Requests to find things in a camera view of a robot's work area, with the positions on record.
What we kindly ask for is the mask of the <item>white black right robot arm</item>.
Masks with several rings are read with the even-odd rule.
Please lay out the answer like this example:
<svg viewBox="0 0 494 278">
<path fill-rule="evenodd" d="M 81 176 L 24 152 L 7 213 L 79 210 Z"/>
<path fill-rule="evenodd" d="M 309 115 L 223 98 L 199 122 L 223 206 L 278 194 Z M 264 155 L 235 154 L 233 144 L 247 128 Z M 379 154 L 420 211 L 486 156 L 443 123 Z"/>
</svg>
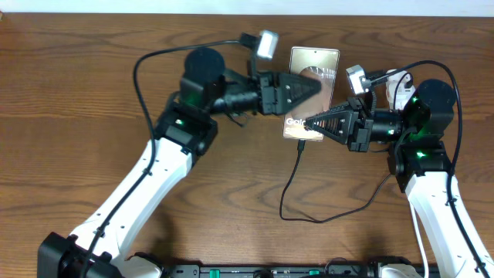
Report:
<svg viewBox="0 0 494 278">
<path fill-rule="evenodd" d="M 424 226 L 442 277 L 491 277 L 493 259 L 465 209 L 442 137 L 454 117 L 454 90 L 426 80 L 402 110 L 371 111 L 363 99 L 306 119 L 319 132 L 350 151 L 366 152 L 371 142 L 390 145 L 387 164 L 401 192 Z"/>
</svg>

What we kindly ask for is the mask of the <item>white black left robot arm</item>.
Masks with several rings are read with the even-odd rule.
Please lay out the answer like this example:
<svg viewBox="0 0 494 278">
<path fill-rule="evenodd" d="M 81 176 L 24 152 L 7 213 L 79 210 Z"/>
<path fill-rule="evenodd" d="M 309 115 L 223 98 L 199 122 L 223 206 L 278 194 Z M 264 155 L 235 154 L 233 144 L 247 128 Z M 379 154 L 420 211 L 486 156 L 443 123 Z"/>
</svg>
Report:
<svg viewBox="0 0 494 278">
<path fill-rule="evenodd" d="M 179 90 L 167 101 L 137 163 L 110 197 L 68 236 L 49 234 L 39 277 L 160 277 L 164 268 L 130 248 L 166 194 L 195 166 L 218 133 L 214 114 L 283 115 L 319 93 L 314 78 L 225 66 L 214 44 L 189 46 Z"/>
</svg>

